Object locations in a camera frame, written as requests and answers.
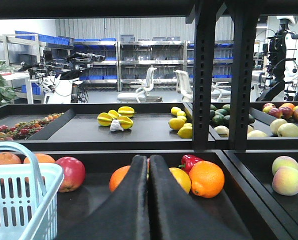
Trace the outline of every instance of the lemon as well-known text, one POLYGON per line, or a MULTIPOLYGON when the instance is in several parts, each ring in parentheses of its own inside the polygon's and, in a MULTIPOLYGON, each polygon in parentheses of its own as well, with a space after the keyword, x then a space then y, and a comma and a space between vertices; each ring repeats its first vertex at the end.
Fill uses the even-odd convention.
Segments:
POLYGON ((189 175, 187 175, 185 171, 177 167, 170 167, 169 170, 178 184, 188 194, 191 190, 191 180, 189 175))
POLYGON ((192 127, 193 125, 192 125, 192 123, 187 122, 187 123, 185 123, 183 126, 184 126, 184 127, 192 127))
POLYGON ((183 119, 185 123, 187 122, 187 117, 186 116, 178 116, 177 118, 183 119))
POLYGON ((172 119, 169 120, 168 122, 169 126, 171 129, 173 130, 179 130, 181 127, 183 127, 183 125, 185 124, 183 119, 174 117, 172 119))
POLYGON ((178 111, 181 111, 181 109, 180 109, 179 107, 177 107, 177 106, 173 106, 173 107, 171 108, 171 114, 174 115, 174 116, 177 115, 177 112, 178 112, 178 111))
POLYGON ((184 126, 181 127, 178 131, 178 135, 184 139, 191 139, 192 138, 192 130, 191 126, 184 126))
POLYGON ((184 111, 181 110, 181 111, 178 111, 178 112, 177 112, 177 117, 178 117, 178 116, 186 116, 186 114, 185 114, 184 111))

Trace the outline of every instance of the cable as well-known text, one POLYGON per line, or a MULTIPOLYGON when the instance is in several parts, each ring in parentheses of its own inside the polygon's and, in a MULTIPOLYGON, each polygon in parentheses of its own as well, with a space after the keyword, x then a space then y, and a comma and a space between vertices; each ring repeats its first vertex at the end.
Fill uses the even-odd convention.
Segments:
POLYGON ((260 32, 258 35, 256 35, 255 38, 257 38, 259 35, 261 35, 262 33, 266 32, 266 31, 272 31, 275 34, 275 31, 274 30, 272 30, 272 29, 266 29, 266 30, 263 30, 262 32, 260 32))

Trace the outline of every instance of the peach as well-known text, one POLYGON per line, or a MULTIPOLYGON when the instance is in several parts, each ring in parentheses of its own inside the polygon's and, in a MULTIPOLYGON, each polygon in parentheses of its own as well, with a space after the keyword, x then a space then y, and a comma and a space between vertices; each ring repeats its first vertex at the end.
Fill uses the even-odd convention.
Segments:
POLYGON ((298 193, 298 170, 290 166, 282 166, 275 173, 272 181, 275 192, 293 196, 298 193))
POLYGON ((298 170, 298 162, 294 158, 290 156, 279 156, 273 161, 272 164, 273 175, 275 175, 278 169, 282 166, 289 166, 298 170))

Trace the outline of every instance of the green avocado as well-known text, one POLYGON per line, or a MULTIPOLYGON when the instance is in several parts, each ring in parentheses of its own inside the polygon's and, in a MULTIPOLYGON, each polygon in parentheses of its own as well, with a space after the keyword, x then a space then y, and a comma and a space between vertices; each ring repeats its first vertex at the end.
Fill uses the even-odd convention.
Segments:
POLYGON ((221 115, 215 115, 215 116, 212 118, 212 122, 213 122, 216 126, 223 125, 223 116, 221 116, 221 115))
POLYGON ((226 116, 226 115, 229 115, 229 112, 226 111, 225 109, 218 109, 215 111, 215 113, 221 113, 222 115, 226 116))
POLYGON ((216 111, 216 110, 217 110, 217 107, 214 106, 213 104, 211 104, 211 105, 210 105, 210 110, 216 111))
POLYGON ((254 122, 255 122, 254 117, 251 114, 249 114, 249 124, 253 124, 254 122))
POLYGON ((214 110, 210 110, 210 120, 212 120, 212 118, 215 116, 215 111, 214 110))
POLYGON ((223 105, 222 109, 225 109, 226 111, 228 111, 228 113, 230 113, 230 104, 223 105))
POLYGON ((230 122, 230 115, 226 115, 223 118, 223 125, 228 127, 229 126, 229 122, 230 122))

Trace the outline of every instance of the light blue plastic basket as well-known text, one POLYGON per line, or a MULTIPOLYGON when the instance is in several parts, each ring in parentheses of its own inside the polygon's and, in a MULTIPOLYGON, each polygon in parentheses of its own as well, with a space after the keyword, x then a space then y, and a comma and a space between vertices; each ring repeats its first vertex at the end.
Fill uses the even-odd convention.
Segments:
POLYGON ((52 240, 57 234, 62 167, 38 163, 19 143, 0 142, 0 151, 9 150, 24 154, 31 163, 0 165, 0 240, 52 240))

